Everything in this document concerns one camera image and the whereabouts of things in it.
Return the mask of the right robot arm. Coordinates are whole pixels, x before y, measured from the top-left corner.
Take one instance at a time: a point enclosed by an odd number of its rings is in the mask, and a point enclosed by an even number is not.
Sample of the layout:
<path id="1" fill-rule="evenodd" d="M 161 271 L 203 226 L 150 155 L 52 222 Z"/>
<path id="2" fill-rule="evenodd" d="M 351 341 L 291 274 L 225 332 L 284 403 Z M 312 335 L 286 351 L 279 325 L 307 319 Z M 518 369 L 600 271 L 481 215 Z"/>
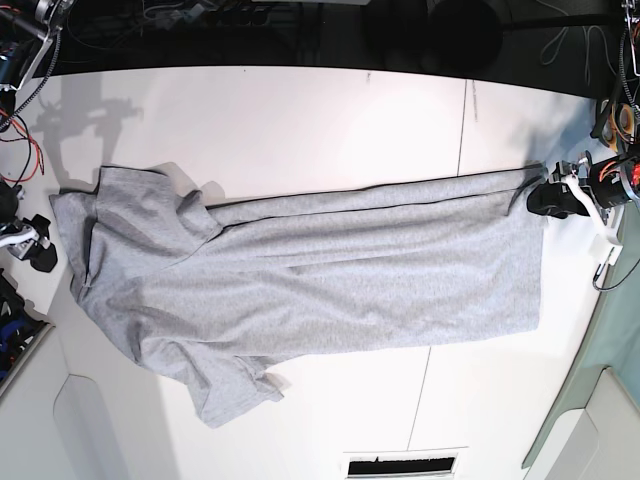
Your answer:
<path id="1" fill-rule="evenodd" d="M 39 95 L 58 63 L 62 30 L 74 3 L 67 0 L 1 3 L 1 131 L 16 131 L 27 143 L 27 160 L 15 178 L 1 177 L 1 247 L 39 272 L 58 262 L 50 221 L 19 218 L 23 185 L 44 172 L 44 154 L 20 113 Z"/>

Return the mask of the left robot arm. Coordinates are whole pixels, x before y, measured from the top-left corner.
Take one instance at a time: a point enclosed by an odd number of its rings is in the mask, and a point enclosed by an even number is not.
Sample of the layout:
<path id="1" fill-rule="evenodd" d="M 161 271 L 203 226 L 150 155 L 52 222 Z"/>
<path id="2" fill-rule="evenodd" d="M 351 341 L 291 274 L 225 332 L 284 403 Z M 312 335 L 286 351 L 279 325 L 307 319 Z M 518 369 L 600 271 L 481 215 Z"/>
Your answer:
<path id="1" fill-rule="evenodd" d="M 580 188 L 601 210 L 639 204 L 639 101 L 629 83 L 639 80 L 639 3 L 623 1 L 618 60 L 611 66 L 615 82 L 609 97 L 596 104 L 590 132 L 616 155 L 588 168 Z"/>

